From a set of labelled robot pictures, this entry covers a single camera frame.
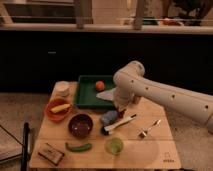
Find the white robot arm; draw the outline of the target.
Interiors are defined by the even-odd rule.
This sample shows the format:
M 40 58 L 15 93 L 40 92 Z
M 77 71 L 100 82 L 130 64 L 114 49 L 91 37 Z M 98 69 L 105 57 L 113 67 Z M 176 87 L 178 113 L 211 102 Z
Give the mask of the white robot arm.
M 213 134 L 213 95 L 151 81 L 144 74 L 145 68 L 139 61 L 131 61 L 114 74 L 116 88 L 113 101 L 119 112 L 125 111 L 130 103 L 145 97 L 184 114 L 204 125 Z

